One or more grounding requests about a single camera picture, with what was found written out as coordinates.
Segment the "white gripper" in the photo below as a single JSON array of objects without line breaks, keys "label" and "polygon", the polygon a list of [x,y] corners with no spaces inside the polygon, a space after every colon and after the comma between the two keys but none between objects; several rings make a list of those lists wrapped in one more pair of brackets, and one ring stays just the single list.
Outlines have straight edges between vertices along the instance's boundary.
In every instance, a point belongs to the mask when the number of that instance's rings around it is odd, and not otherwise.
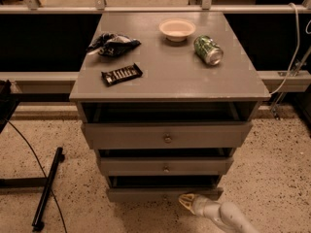
[{"label": "white gripper", "polygon": [[191,213],[196,216],[204,216],[207,218],[219,218],[221,204],[210,200],[203,195],[195,195],[193,193],[181,194],[178,198],[179,202]]}]

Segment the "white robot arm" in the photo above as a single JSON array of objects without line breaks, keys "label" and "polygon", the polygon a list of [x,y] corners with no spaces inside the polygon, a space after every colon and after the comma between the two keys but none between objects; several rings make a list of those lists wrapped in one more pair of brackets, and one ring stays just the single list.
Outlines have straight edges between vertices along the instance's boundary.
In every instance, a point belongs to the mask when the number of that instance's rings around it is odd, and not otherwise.
[{"label": "white robot arm", "polygon": [[194,215],[210,219],[224,233],[259,233],[232,202],[219,203],[195,193],[180,195],[179,202]]}]

